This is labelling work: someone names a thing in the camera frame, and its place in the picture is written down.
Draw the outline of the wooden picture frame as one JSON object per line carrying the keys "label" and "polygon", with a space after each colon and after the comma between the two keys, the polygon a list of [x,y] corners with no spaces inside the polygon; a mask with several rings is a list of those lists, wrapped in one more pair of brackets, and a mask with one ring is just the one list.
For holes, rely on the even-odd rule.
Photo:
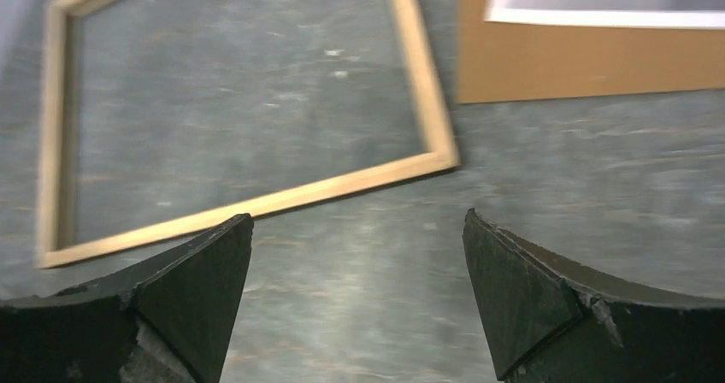
{"label": "wooden picture frame", "polygon": [[35,252],[38,268],[55,268],[203,231],[236,214],[269,215],[438,173],[460,164],[419,0],[389,0],[425,148],[423,153],[73,245],[74,174],[68,164],[75,153],[70,136],[75,126],[75,74],[71,67],[74,29],[80,19],[117,1],[50,0],[46,4]]}

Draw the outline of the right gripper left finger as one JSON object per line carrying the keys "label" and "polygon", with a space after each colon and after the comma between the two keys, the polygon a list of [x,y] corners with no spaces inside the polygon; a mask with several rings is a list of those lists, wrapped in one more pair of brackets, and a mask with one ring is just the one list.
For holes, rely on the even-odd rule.
{"label": "right gripper left finger", "polygon": [[235,215],[118,272],[2,301],[2,381],[217,382],[253,227]]}

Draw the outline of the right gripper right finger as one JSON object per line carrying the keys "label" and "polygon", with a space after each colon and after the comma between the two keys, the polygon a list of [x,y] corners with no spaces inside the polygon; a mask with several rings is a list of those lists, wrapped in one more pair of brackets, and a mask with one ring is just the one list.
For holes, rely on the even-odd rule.
{"label": "right gripper right finger", "polygon": [[463,248],[499,381],[723,381],[721,299],[598,271],[474,209]]}

